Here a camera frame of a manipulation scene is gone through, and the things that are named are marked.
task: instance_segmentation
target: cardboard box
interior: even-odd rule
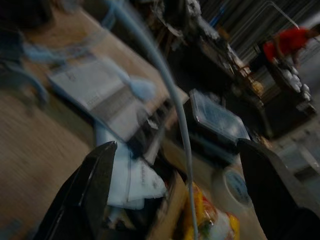
[[[157,211],[147,240],[168,240],[172,237],[180,214],[185,206],[188,190],[178,172],[169,185],[168,195]]]

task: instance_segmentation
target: white cable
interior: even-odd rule
[[[117,1],[118,1],[118,4],[122,4],[125,0],[117,0]],[[114,5],[110,6],[108,12],[106,13],[105,17],[101,21],[101,26],[110,31],[116,22],[114,11],[115,11],[115,6]]]
[[[187,168],[187,176],[188,176],[188,190],[189,190],[189,198],[190,198],[190,207],[192,212],[192,224],[194,229],[194,240],[198,240],[198,226],[197,226],[197,217],[195,210],[195,201],[193,194],[193,170],[192,170],[192,153],[190,146],[190,139],[187,128],[186,115],[183,108],[182,103],[180,102],[180,98],[176,91],[176,86],[174,84],[174,80],[171,76],[169,68],[165,63],[165,59],[161,55],[158,49],[156,49],[156,44],[154,43],[152,37],[144,31],[141,26],[143,23],[139,21],[139,19],[134,15],[134,13],[129,9],[129,7],[125,7],[125,5],[119,6],[116,0],[104,0],[106,4],[110,6],[110,8],[114,9],[114,14],[116,17],[127,27],[129,31],[137,38],[141,47],[147,52],[150,59],[152,60],[155,67],[159,70],[164,84],[172,98],[172,101],[175,105],[182,142],[184,146],[185,156],[186,156],[186,168]]]

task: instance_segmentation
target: person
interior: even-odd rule
[[[320,35],[320,23],[310,29],[290,28],[275,35],[271,41],[262,46],[262,51],[252,59],[249,64],[241,69],[249,68],[251,73],[257,72],[267,63],[273,63],[274,59],[283,61],[287,56],[292,57],[293,64],[298,69],[298,53],[307,42]]]

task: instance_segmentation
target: tape roll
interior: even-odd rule
[[[253,206],[245,179],[233,168],[226,168],[214,176],[211,194],[213,204],[218,209],[236,217]]]

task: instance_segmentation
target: cable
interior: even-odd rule
[[[161,55],[158,49],[156,49],[156,44],[154,43],[152,37],[144,31],[140,25],[143,25],[141,21],[134,15],[134,12],[131,11],[128,5],[125,7],[123,4],[121,7],[116,0],[104,0],[104,2],[110,6],[110,9],[114,9],[114,14],[116,17],[123,23],[124,26],[127,27],[128,30],[137,38],[140,43],[140,46],[149,54],[149,58],[155,65],[155,67],[159,70],[164,84],[172,98],[172,101],[175,105],[182,142],[184,146],[185,156],[186,156],[186,168],[187,168],[187,176],[188,176],[188,190],[189,190],[189,198],[190,198],[190,207],[192,212],[192,223],[194,230],[194,240],[198,240],[198,226],[197,226],[197,218],[196,218],[196,209],[195,209],[195,201],[193,194],[193,172],[192,172],[192,153],[191,153],[191,145],[187,128],[187,120],[185,111],[182,103],[180,102],[179,96],[176,91],[176,86],[174,84],[173,77],[169,71],[167,64],[165,63],[165,59]]]
[[[108,31],[100,30],[85,37],[80,42],[57,49],[50,49],[38,44],[23,44],[24,54],[33,62],[48,64],[65,64],[67,60],[87,54],[92,47],[100,43]]]
[[[101,21],[101,26],[104,28],[107,28],[109,30],[112,29],[112,27],[115,25],[115,6],[111,6],[108,10],[108,12],[106,13],[105,17],[103,18],[103,20]]]

